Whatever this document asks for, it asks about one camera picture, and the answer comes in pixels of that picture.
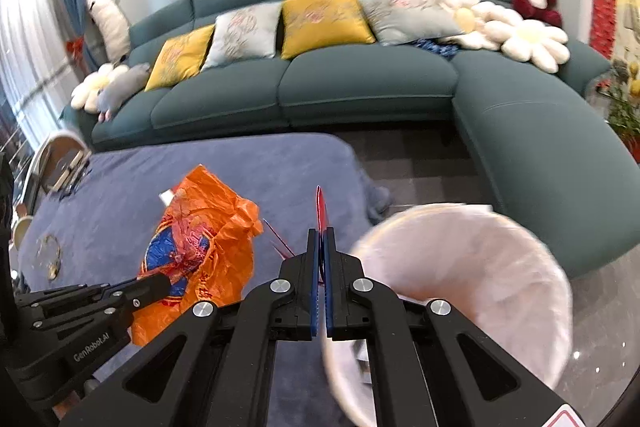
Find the light grey cushion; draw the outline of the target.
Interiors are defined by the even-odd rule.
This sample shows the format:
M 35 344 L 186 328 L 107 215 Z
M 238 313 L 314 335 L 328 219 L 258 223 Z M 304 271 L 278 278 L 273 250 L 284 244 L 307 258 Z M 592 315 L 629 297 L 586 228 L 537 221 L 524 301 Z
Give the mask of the light grey cushion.
M 222 13 L 202 69 L 253 58 L 273 58 L 277 49 L 282 2 L 265 2 Z
M 359 0 L 362 12 L 382 46 L 462 34 L 452 9 L 440 0 Z

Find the potted plants with orchids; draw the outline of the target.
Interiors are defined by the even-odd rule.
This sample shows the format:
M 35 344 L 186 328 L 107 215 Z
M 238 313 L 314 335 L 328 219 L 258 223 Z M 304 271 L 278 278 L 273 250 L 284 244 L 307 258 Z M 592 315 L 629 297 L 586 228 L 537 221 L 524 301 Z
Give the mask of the potted plants with orchids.
M 608 77 L 596 84 L 596 93 L 608 101 L 608 125 L 639 162 L 639 63 L 614 58 Z

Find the light grey cushion left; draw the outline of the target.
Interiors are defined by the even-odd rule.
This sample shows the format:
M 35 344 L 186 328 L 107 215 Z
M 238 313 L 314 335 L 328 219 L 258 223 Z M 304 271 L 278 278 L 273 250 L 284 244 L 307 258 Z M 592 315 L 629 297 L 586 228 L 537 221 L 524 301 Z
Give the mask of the light grey cushion left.
M 265 2 L 222 13 L 202 69 L 253 58 L 273 58 L 277 49 L 282 2 Z

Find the white flower pillow left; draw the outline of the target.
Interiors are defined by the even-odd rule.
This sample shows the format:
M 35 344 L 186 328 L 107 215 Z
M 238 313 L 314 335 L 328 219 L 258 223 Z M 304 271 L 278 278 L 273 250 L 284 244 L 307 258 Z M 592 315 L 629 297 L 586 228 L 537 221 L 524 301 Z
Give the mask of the white flower pillow left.
M 88 114 L 99 114 L 98 95 L 117 77 L 125 74 L 129 67 L 126 64 L 114 65 L 105 63 L 96 72 L 89 74 L 81 84 L 73 90 L 70 107 L 75 110 L 83 109 Z

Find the blue patterned cloth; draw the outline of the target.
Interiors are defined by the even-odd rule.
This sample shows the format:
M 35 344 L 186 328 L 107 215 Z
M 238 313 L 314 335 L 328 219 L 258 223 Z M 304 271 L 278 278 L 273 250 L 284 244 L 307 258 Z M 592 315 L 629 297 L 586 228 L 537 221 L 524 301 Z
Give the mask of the blue patterned cloth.
M 436 54 L 451 61 L 460 51 L 460 46 L 451 43 L 439 43 L 432 39 L 418 39 L 410 43 L 414 48 Z

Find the yellow cushion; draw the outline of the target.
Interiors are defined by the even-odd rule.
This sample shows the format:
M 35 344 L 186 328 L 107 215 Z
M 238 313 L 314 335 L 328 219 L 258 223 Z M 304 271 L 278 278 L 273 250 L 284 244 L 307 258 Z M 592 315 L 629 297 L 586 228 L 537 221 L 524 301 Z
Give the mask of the yellow cushion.
M 282 18 L 283 60 L 328 46 L 375 43 L 359 0 L 285 0 Z
M 215 26 L 208 25 L 168 39 L 160 49 L 144 91 L 172 88 L 198 75 L 214 31 Z

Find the light grey cushion right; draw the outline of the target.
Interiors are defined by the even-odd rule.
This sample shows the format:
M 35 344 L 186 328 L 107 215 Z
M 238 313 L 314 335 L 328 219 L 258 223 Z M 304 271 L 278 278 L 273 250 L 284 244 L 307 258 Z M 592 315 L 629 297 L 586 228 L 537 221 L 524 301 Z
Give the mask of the light grey cushion right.
M 462 34 L 452 9 L 440 0 L 359 0 L 362 12 L 382 46 Z

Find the white long plush toy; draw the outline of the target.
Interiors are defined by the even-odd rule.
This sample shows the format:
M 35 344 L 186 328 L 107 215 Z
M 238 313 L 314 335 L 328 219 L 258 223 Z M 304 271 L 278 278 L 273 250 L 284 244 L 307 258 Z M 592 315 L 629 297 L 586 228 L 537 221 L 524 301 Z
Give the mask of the white long plush toy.
M 86 0 L 86 5 L 102 36 L 108 60 L 125 61 L 131 50 L 129 23 L 119 5 L 114 0 Z

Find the red framed wall art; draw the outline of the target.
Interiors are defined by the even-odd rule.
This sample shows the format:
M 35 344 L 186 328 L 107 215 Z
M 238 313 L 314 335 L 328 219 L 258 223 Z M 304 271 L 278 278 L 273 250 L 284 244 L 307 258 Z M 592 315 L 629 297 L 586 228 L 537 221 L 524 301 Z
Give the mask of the red framed wall art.
M 639 0 L 592 0 L 589 44 L 639 78 Z

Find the red envelope packet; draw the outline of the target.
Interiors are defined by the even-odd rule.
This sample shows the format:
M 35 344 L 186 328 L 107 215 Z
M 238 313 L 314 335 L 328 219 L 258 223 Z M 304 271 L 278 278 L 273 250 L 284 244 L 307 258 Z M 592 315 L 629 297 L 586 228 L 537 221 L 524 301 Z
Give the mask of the red envelope packet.
M 317 211 L 317 231 L 320 235 L 326 234 L 326 229 L 329 228 L 328 210 L 326 210 L 326 200 L 322 187 L 320 185 L 316 188 L 316 211 Z

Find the blue-grey table cloth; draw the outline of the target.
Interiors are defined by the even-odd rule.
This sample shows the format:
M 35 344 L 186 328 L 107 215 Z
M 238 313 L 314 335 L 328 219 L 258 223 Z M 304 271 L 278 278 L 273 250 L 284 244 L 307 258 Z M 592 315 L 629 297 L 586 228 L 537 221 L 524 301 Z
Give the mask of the blue-grey table cloth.
M 221 250 L 222 228 L 242 236 L 253 263 L 248 285 L 278 274 L 269 239 L 305 248 L 322 193 L 337 242 L 350 247 L 390 205 L 352 148 L 332 135 L 270 134 L 145 146 L 92 156 L 66 198 L 43 199 L 18 250 L 32 289 L 48 286 L 44 259 L 62 251 L 58 283 L 119 283 L 170 265 L 224 283 L 243 254 Z

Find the orange plastic bag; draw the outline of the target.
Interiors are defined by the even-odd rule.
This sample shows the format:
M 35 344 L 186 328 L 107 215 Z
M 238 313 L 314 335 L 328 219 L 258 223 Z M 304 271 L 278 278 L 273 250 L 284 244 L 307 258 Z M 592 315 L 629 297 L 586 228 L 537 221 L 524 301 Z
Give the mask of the orange plastic bag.
M 172 194 L 138 272 L 167 275 L 169 294 L 134 314 L 132 342 L 139 347 L 199 301 L 219 308 L 237 303 L 254 273 L 253 239 L 262 234 L 257 204 L 203 165 Z

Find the teal sectional sofa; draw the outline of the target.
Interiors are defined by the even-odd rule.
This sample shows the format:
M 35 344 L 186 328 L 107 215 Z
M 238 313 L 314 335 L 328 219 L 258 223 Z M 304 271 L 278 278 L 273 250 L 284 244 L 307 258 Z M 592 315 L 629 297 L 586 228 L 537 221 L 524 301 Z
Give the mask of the teal sectional sofa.
M 451 118 L 497 210 L 537 235 L 571 277 L 639 243 L 639 168 L 589 106 L 610 63 L 578 40 L 550 75 L 494 51 L 443 58 L 347 43 L 250 58 L 137 94 L 101 124 L 62 118 L 99 150 L 254 131 Z

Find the yellow cushion centre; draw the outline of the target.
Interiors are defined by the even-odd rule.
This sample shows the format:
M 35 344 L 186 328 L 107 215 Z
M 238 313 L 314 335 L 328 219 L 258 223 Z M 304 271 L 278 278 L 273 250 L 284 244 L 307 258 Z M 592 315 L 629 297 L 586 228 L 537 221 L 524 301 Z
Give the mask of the yellow cushion centre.
M 375 43 L 359 0 L 285 0 L 282 18 L 283 60 L 328 46 Z

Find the grey plush toy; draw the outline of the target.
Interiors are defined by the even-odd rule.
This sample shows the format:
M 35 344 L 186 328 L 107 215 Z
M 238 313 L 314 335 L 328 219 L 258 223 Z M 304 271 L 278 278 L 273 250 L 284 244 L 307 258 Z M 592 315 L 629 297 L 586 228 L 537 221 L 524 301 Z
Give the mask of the grey plush toy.
M 149 63 L 134 65 L 102 89 L 96 98 L 99 122 L 111 120 L 125 102 L 145 87 L 150 74 Z

